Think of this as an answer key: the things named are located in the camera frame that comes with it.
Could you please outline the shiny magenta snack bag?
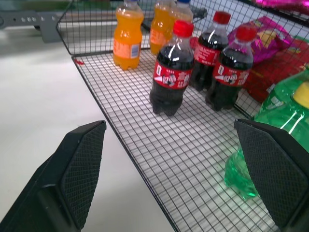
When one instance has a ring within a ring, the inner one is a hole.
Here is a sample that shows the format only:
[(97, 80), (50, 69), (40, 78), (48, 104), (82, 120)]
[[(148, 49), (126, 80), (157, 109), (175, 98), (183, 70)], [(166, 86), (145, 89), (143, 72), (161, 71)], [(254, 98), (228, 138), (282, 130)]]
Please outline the shiny magenta snack bag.
[(295, 11), (309, 16), (309, 0), (252, 0), (263, 7)]

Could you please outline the magenta chip bag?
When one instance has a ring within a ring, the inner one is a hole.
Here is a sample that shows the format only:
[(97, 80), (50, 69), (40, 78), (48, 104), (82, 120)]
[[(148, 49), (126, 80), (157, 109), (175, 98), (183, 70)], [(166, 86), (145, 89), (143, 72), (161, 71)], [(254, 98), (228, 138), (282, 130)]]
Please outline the magenta chip bag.
[(224, 54), (239, 62), (258, 63), (293, 44), (291, 35), (278, 23), (263, 16), (243, 23), (228, 35)]

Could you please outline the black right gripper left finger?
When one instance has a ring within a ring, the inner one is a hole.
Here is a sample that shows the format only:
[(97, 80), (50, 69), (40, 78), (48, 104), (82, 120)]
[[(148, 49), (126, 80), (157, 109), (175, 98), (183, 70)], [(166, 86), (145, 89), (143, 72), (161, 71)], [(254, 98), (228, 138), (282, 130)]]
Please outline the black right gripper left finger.
[(99, 120), (68, 132), (21, 191), (0, 232), (81, 232), (98, 183), (106, 128)]

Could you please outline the green soda bottle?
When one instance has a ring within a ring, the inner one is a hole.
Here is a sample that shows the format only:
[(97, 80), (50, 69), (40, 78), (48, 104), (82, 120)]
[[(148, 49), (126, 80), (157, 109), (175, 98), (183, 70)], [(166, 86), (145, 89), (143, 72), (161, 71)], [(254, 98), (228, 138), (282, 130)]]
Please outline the green soda bottle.
[[(309, 152), (309, 67), (277, 83), (254, 121), (287, 131)], [(245, 200), (258, 196), (241, 146), (225, 163), (224, 181)]]

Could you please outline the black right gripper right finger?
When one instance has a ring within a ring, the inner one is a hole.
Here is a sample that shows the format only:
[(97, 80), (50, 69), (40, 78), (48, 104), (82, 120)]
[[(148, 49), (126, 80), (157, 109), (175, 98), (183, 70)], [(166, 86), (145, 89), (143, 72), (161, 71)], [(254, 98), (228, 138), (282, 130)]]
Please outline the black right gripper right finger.
[(309, 232), (309, 152), (287, 131), (234, 122), (249, 175), (281, 232)]

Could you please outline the red snack bag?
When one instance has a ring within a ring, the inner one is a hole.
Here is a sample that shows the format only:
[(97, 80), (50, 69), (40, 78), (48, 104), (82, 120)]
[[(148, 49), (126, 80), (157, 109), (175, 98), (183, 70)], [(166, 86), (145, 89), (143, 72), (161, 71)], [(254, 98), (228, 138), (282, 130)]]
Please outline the red snack bag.
[(280, 81), (293, 76), (309, 65), (309, 40), (295, 37), (293, 44), (275, 56), (254, 64), (244, 89), (262, 103)]

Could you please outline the red cap cola bottle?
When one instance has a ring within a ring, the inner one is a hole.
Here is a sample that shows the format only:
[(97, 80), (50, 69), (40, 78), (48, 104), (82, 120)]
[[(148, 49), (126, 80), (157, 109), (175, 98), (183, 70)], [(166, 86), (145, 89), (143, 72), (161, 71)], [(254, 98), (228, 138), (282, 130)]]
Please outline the red cap cola bottle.
[(194, 67), (194, 54), (190, 47), (193, 31), (193, 23), (175, 21), (171, 39), (157, 54), (149, 95), (156, 115), (164, 113), (173, 116), (183, 102)]
[(237, 28), (234, 40), (224, 48), (212, 73), (211, 87), (205, 102), (214, 110), (231, 109), (253, 66), (251, 43), (257, 29), (249, 25)]
[(221, 51), (228, 45), (226, 26), (230, 17), (227, 12), (216, 11), (212, 24), (198, 38), (190, 79), (190, 86), (197, 91), (209, 89), (211, 86), (214, 66)]

